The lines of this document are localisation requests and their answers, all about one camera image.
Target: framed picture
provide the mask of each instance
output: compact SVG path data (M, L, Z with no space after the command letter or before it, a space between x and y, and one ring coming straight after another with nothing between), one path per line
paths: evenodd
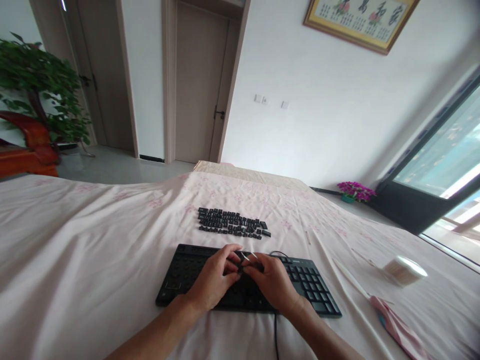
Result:
M387 55L420 0L311 0L304 25Z

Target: baseboard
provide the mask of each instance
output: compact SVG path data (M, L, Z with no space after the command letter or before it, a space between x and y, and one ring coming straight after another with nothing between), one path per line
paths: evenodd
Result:
M79 147L79 144L76 142L71 142L71 143L60 143L58 145L58 150L60 151L65 151L65 150L71 150L71 149L76 149Z
M339 195L339 196L342 195L340 191L320 189L318 187L311 187L311 186L310 186L310 189L312 189L313 191L316 191L317 193L325 193L325 194Z
M165 163L165 159L161 159L159 157L147 156L147 155L139 155L139 157L142 160L154 161L156 163Z

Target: black keyboard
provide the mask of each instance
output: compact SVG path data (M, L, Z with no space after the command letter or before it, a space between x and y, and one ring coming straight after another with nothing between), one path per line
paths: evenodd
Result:
M204 267L205 261L219 249L214 247L180 244L176 248L165 279L155 300L159 307L165 307L179 294L186 294ZM240 259L243 256L236 252ZM312 260L275 256L279 258L296 291L307 298L316 313L325 318L340 318L337 303L330 293ZM220 300L217 310L273 314L276 310L260 292L257 284L243 274Z

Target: wooden chair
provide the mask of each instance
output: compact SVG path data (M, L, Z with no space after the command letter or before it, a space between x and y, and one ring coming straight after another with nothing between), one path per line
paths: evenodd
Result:
M35 119L11 111L0 111L0 118L17 126L25 135L27 147L0 144L0 178L31 173L58 177L55 162L59 159L50 146L47 129Z

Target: pink cloth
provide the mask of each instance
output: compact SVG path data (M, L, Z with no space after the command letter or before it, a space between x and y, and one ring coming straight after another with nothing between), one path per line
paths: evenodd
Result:
M262 219L271 238L198 229L198 208ZM365 290L395 313L437 360L478 354L480 277L418 237L355 216L318 194L193 172L152 184L105 185L28 175L0 183L0 359L103 359L161 311L155 298L180 243L282 251L312 259L343 317L325 322L368 360L408 360ZM428 278L400 288L382 266L396 255ZM274 316L211 311L169 359L275 359ZM278 318L281 359L315 359Z
M412 360L432 360L417 334L398 317L385 301L371 296L370 302L381 314L381 322L385 329Z

